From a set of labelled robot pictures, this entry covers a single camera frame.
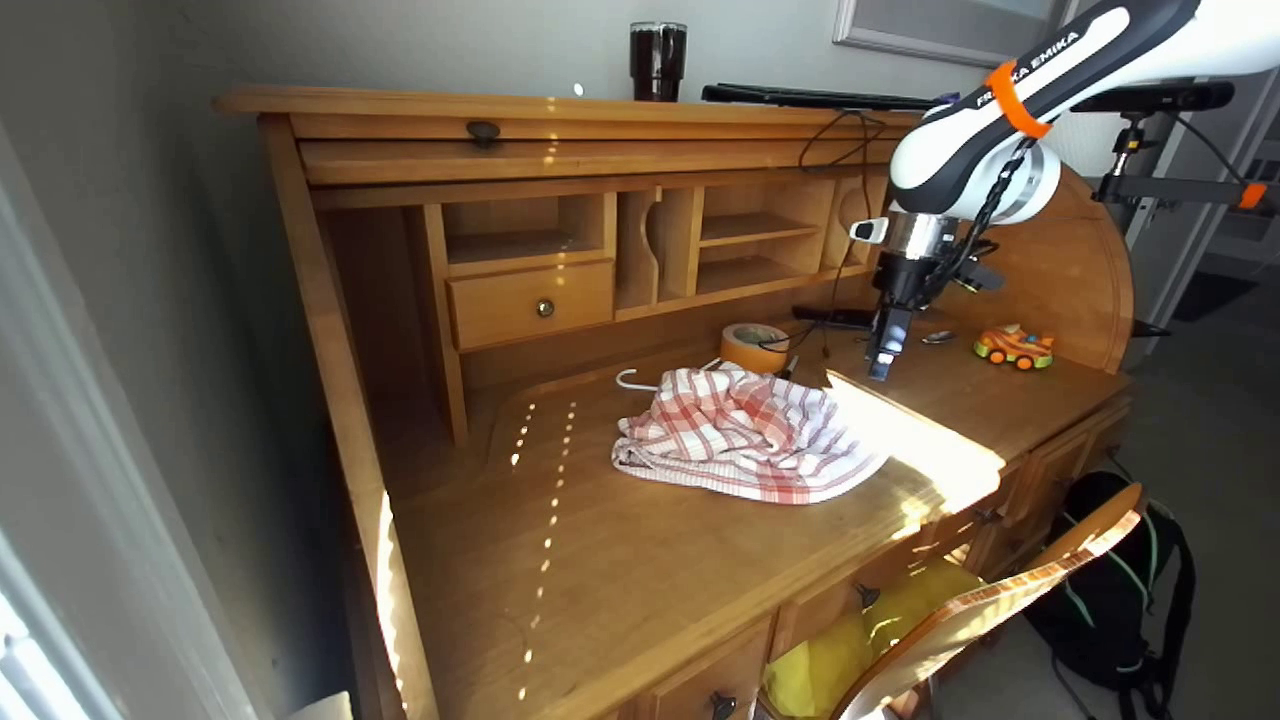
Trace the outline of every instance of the chair backrest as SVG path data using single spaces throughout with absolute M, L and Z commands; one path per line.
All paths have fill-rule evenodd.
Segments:
M 879 650 L 861 679 L 846 690 L 836 706 L 839 714 L 869 714 L 886 699 L 924 683 L 970 644 L 1026 612 L 1031 600 L 1054 590 L 1089 560 L 1114 552 L 1135 523 L 1146 509 L 1146 488 L 1128 482 L 1109 505 L 1099 505 L 1072 530 L 1054 539 L 1026 571 L 1005 577 L 996 584 L 974 588 L 929 612 L 899 644 Z

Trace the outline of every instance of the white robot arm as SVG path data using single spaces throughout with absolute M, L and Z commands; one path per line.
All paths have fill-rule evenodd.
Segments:
M 974 96 L 932 109 L 891 150 L 891 227 L 869 372 L 887 376 L 907 319 L 970 265 L 987 223 L 1031 218 L 1059 159 L 1037 140 L 1059 110 L 1132 84 L 1250 76 L 1280 64 L 1277 0 L 1099 0 Z

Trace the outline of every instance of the wooden desk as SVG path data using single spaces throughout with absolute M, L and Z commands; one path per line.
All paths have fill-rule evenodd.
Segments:
M 952 545 L 1018 562 L 1123 423 L 1123 245 L 1067 176 L 1037 223 L 996 233 L 1007 291 L 944 299 L 952 317 L 929 324 L 956 342 L 913 349 L 886 385 L 1000 450 L 1000 492 L 941 515 L 903 462 L 817 509 L 615 476 L 615 414 L 643 402 L 611 388 L 622 362 L 707 361 L 728 319 L 869 299 L 871 250 L 846 250 L 846 227 L 879 203 L 907 116 L 397 92 L 222 105 L 270 140 L 392 689 L 360 689 L 374 714 L 686 720 L 718 690 L 747 706 L 763 660 L 857 584 Z M 514 310 L 536 299 L 530 319 L 490 310 L 514 294 Z M 975 362 L 970 335 L 993 319 L 1054 329 L 1063 361 Z M 861 376 L 861 339 L 827 342 L 800 380 Z

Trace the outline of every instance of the orange joint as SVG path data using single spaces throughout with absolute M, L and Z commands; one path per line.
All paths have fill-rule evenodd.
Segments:
M 1240 191 L 1240 198 L 1235 198 L 1235 209 L 1259 209 L 1266 194 L 1268 194 L 1268 183 L 1250 181 L 1245 191 Z
M 1012 64 L 996 64 L 987 76 L 987 92 L 996 96 L 1005 120 L 1026 137 L 1049 137 L 1049 125 L 1042 125 L 1028 105 L 1012 87 Z

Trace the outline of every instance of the red and white cloth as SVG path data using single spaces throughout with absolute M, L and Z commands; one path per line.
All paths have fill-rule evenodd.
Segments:
M 861 438 L 827 388 L 740 362 L 665 372 L 650 411 L 622 421 L 611 462 L 763 505 L 819 505 L 869 480 L 887 450 Z

